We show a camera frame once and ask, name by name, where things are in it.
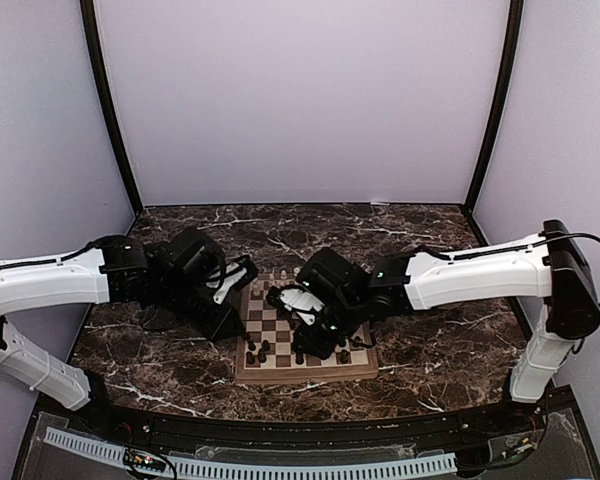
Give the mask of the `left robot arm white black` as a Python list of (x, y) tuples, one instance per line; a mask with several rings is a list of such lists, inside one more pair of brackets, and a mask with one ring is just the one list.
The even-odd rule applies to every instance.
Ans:
[(7, 320), (25, 310), (67, 304), (138, 303), (175, 317), (206, 323), (240, 321), (226, 297), (251, 279), (245, 257), (229, 260), (194, 229), (166, 243), (146, 245), (113, 235), (65, 254), (0, 260), (0, 371), (81, 411), (100, 436), (121, 427), (96, 375), (72, 367), (28, 340)]

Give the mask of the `black front rail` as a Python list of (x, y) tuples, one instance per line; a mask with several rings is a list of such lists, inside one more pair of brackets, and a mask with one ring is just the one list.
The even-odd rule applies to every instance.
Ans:
[(461, 445), (467, 436), (456, 416), (442, 414), (345, 422), (276, 423), (209, 420), (156, 415), (144, 435), (149, 444), (191, 449), (199, 445), (244, 447), (383, 446), (414, 443), (421, 447)]

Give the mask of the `wooden chess board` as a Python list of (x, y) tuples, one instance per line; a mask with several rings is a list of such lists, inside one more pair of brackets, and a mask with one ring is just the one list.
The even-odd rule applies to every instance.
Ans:
[[(286, 280), (280, 279), (281, 271), (273, 271), (276, 283), (269, 284), (267, 277), (270, 273), (259, 275), (261, 292), (258, 297), (251, 296), (251, 286), (242, 292), (241, 317), (245, 321), (248, 340), (237, 341), (234, 379), (239, 384), (271, 385), (271, 384), (299, 384), (303, 382), (336, 382), (373, 379), (378, 375), (379, 365), (376, 350), (373, 348), (354, 348), (346, 342), (344, 348), (337, 347), (335, 352), (326, 360), (314, 356), (304, 356), (304, 363), (295, 362), (295, 353), (291, 349), (293, 340), (292, 325), (286, 317), (266, 301), (266, 294), (270, 287), (281, 288), (291, 284), (294, 274), (298, 269), (288, 272)], [(256, 350), (250, 351), (247, 342), (253, 340)], [(267, 361), (258, 362), (258, 351), (263, 340), (270, 342), (271, 348)], [(340, 362), (340, 352), (346, 350), (350, 353), (350, 362)], [(253, 353), (256, 363), (246, 364), (246, 352)]]

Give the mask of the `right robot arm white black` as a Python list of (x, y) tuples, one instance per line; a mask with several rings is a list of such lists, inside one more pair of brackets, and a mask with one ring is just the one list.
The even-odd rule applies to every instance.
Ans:
[(575, 343), (600, 326), (600, 295), (578, 237), (548, 220), (540, 233), (509, 243), (448, 252), (419, 246), (381, 258), (371, 271), (323, 248), (279, 299), (302, 321), (295, 350), (320, 358), (368, 321), (465, 301), (542, 299), (536, 329), (510, 375), (509, 396), (490, 413), (491, 426), (510, 434), (527, 420), (528, 403), (542, 397)]

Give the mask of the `left black corner post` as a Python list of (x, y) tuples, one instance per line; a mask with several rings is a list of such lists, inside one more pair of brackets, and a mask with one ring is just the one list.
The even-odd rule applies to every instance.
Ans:
[(127, 199), (129, 200), (134, 215), (137, 216), (144, 210), (144, 205), (132, 172), (131, 163), (124, 144), (109, 85), (98, 21), (96, 18), (96, 5), (93, 0), (80, 0), (79, 6), (92, 76), (108, 138)]

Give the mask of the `black corner post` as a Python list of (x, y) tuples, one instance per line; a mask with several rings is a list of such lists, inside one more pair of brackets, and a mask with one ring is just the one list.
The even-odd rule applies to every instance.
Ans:
[(501, 58), (499, 61), (493, 97), (476, 165), (463, 203), (463, 211), (468, 217), (473, 216), (477, 206), (499, 133), (517, 53), (524, 4), (525, 2), (523, 0), (511, 0), (509, 2)]
[(98, 21), (96, 18), (96, 5), (93, 0), (80, 0), (79, 6), (92, 76), (108, 138), (127, 199), (129, 200), (134, 215), (137, 216), (144, 210), (144, 205), (132, 172), (131, 163), (124, 144), (109, 85)]

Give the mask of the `right black corner post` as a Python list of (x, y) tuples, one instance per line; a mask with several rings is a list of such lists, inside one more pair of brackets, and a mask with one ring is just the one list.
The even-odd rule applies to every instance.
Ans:
[(476, 165), (463, 203), (463, 211), (468, 217), (473, 216), (477, 206), (499, 133), (517, 53), (524, 4), (525, 2), (523, 0), (511, 0), (509, 2), (501, 58), (499, 61), (493, 97)]

